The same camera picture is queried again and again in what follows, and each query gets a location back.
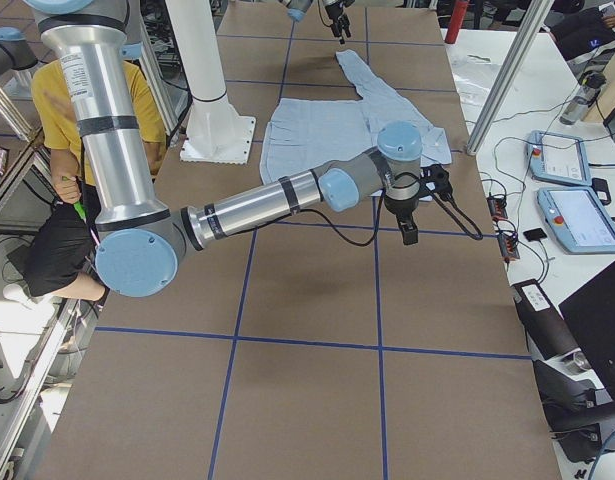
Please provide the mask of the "light blue button shirt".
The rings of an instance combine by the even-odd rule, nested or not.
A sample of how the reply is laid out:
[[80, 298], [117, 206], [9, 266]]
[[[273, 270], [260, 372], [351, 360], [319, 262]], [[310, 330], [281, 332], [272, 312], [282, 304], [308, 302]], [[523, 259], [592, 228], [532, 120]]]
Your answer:
[[338, 52], [336, 59], [360, 98], [282, 99], [265, 130], [259, 165], [263, 183], [331, 160], [347, 161], [375, 146], [378, 133], [396, 121], [418, 129], [423, 166], [452, 163], [444, 129], [434, 126], [413, 103], [375, 75], [356, 52]]

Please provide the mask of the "orange electronics board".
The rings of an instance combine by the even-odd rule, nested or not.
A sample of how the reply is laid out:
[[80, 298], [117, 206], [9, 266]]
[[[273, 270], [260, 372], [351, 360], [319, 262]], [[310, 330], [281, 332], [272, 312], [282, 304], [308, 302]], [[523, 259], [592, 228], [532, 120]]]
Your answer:
[[509, 218], [506, 210], [507, 202], [503, 197], [488, 196], [487, 205], [493, 221]]

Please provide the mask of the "red bottle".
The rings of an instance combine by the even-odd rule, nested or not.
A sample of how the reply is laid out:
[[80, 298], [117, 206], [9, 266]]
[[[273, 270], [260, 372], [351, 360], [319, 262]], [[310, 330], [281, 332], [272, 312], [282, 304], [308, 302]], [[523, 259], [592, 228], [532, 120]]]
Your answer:
[[444, 38], [444, 42], [446, 44], [454, 44], [456, 42], [458, 34], [462, 28], [468, 6], [469, 0], [456, 0], [454, 2], [453, 11]]

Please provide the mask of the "small black phone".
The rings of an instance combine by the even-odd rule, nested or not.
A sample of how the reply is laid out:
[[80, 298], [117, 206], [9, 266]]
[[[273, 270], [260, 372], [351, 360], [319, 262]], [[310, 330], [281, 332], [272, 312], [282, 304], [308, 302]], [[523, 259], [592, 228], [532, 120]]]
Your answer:
[[523, 232], [523, 236], [529, 242], [541, 241], [547, 238], [546, 232], [542, 228], [529, 229]]

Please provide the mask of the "upper blue teach pendant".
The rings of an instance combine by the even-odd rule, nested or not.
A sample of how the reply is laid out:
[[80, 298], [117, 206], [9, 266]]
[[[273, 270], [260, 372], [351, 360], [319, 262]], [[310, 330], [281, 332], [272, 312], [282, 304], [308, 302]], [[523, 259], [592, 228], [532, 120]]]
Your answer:
[[565, 186], [592, 184], [585, 144], [580, 137], [533, 130], [527, 138], [526, 153], [536, 180]]

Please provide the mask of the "blue teach pendant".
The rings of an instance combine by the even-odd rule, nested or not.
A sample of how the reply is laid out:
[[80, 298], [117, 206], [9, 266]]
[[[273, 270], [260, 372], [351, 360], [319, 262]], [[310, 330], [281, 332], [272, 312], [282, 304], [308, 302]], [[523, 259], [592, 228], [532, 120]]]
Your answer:
[[565, 186], [592, 184], [585, 144], [580, 137], [533, 130], [527, 138], [526, 153], [536, 180]]
[[536, 200], [548, 229], [567, 253], [615, 253], [615, 224], [590, 187], [543, 187]]

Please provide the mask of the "lower blue teach pendant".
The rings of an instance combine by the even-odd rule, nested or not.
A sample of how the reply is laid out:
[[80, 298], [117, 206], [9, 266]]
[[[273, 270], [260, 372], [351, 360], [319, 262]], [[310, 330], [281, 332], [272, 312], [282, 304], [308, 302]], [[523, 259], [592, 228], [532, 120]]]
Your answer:
[[543, 187], [536, 200], [548, 229], [567, 253], [615, 253], [615, 224], [590, 187]]

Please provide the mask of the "black monitor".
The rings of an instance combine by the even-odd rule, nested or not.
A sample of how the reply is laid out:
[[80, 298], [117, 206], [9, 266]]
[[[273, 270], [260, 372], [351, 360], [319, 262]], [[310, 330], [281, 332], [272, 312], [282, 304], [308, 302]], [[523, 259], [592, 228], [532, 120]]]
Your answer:
[[615, 398], [615, 261], [559, 304], [576, 343]]

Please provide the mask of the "grey water bottle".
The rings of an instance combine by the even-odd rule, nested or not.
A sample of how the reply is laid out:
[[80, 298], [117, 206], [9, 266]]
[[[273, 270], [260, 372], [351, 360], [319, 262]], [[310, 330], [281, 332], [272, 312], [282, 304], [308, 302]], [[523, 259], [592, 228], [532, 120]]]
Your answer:
[[573, 125], [581, 120], [594, 104], [605, 83], [606, 77], [602, 72], [592, 71], [585, 74], [579, 82], [579, 89], [561, 114], [559, 121], [564, 125]]

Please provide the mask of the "person in yellow shirt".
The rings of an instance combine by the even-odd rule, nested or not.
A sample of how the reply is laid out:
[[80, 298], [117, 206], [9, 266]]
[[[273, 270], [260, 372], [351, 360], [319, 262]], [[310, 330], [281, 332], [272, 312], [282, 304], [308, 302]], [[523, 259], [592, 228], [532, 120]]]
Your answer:
[[74, 207], [81, 203], [92, 221], [100, 213], [100, 202], [89, 161], [81, 158], [82, 142], [59, 61], [35, 73], [31, 93], [50, 151], [51, 184], [59, 204], [32, 241], [23, 280], [32, 297], [100, 302], [107, 288], [83, 271], [85, 257], [93, 251], [91, 228]]

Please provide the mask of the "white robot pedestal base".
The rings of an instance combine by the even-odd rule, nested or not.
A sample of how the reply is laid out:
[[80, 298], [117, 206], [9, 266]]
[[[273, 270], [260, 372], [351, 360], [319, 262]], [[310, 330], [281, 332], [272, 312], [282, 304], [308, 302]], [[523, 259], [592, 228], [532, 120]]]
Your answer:
[[192, 97], [181, 159], [245, 164], [256, 119], [229, 101], [210, 3], [171, 0], [166, 7]]

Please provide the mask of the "aluminium frame post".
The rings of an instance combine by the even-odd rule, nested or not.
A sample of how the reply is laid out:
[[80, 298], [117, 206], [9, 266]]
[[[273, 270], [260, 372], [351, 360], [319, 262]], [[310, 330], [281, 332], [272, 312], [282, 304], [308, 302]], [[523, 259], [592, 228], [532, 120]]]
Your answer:
[[552, 0], [532, 1], [516, 32], [492, 89], [483, 105], [478, 119], [465, 146], [465, 153], [475, 156], [483, 144], [496, 115], [511, 89], [534, 39], [553, 6]]

